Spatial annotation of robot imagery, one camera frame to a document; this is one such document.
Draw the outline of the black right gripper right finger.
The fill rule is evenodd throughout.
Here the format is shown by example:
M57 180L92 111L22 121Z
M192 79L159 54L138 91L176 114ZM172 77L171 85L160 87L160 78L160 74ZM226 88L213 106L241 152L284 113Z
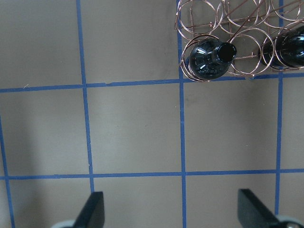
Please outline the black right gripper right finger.
M243 228L284 227L250 189L239 189L237 200L237 218Z

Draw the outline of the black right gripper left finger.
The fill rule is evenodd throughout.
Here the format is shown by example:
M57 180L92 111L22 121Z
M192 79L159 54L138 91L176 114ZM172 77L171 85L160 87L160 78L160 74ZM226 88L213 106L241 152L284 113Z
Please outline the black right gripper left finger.
M104 194L92 192L74 222L75 228L103 228L105 224Z

